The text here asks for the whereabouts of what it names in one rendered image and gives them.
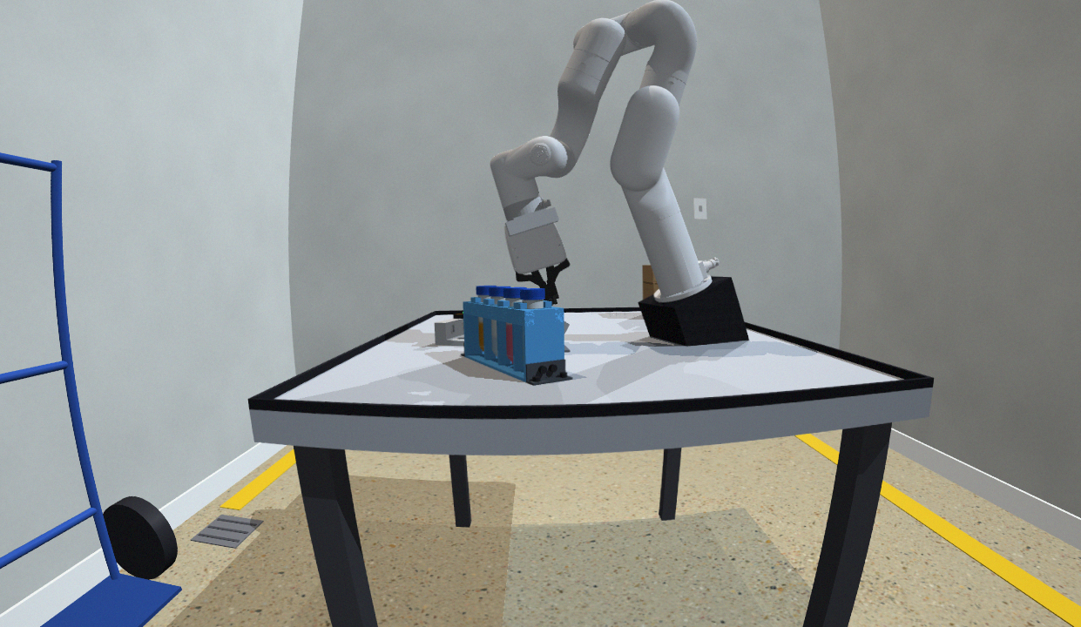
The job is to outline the black table edge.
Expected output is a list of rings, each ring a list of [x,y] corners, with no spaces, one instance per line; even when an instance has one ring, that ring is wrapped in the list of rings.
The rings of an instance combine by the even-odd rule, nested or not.
[[[384,341],[388,341],[406,329],[415,326],[433,316],[440,314],[463,314],[457,311],[432,311],[426,314],[409,324],[398,326],[392,332],[388,332],[375,339],[368,341],[359,347],[350,349],[349,352],[338,353],[332,360],[322,362],[318,366],[297,374],[292,381],[279,382],[273,388],[264,390],[258,395],[248,398],[249,409],[254,410],[281,410],[281,412],[326,414],[326,415],[360,415],[381,417],[406,417],[406,418],[579,418],[579,417],[601,417],[620,415],[652,415],[678,412],[691,412],[691,410],[713,410],[724,408],[752,408],[763,405],[780,404],[780,402],[816,401],[824,398],[841,398],[857,395],[889,393],[897,390],[911,390],[919,388],[932,388],[934,378],[926,374],[909,372],[900,366],[889,365],[888,362],[879,362],[863,357],[859,353],[842,352],[835,347],[816,344],[816,342],[788,336],[780,332],[768,329],[766,326],[756,326],[747,324],[748,329],[761,334],[768,334],[778,339],[792,342],[792,344],[816,350],[816,352],[831,353],[842,360],[857,362],[862,366],[869,366],[878,372],[893,374],[902,378],[900,381],[864,382],[864,384],[836,386],[836,388],[809,388],[800,390],[780,390],[780,392],[750,393],[750,395],[728,395],[704,398],[679,398],[678,400],[664,401],[633,401],[633,402],[593,402],[592,404],[565,404],[565,405],[520,405],[520,406],[454,406],[454,405],[406,405],[406,404],[377,404],[377,402],[332,402],[332,401],[297,401],[279,400],[279,395],[286,393],[301,386],[302,382],[312,381],[318,374],[326,372],[333,366],[341,365],[342,362],[350,360],[357,353],[368,352],[370,347],[375,347]],[[915,381],[913,381],[915,378]]]

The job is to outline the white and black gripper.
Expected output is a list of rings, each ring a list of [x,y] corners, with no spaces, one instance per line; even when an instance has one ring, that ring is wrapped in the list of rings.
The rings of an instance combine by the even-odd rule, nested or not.
[[[553,303],[556,305],[559,299],[555,285],[557,274],[561,274],[571,266],[571,263],[565,258],[563,240],[557,234],[555,223],[528,232],[516,234],[513,237],[509,237],[507,226],[504,227],[504,231],[517,282],[531,281],[539,288],[545,288],[544,301],[551,301],[551,305],[553,306]],[[547,285],[538,271],[543,267],[547,274]]]

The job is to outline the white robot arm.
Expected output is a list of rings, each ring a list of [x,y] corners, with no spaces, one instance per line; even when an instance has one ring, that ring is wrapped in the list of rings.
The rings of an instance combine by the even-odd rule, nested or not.
[[[682,5],[654,0],[618,17],[599,17],[584,25],[573,38],[571,61],[557,82],[551,137],[540,136],[497,154],[490,168],[509,237],[557,222],[556,209],[547,209],[551,200],[540,198],[535,177],[561,178],[571,173],[620,56],[646,46],[654,46],[654,52],[620,120],[611,174],[626,196],[659,286],[655,301],[682,301],[710,286],[708,274],[720,264],[716,258],[697,262],[663,168],[697,48],[694,23]]]

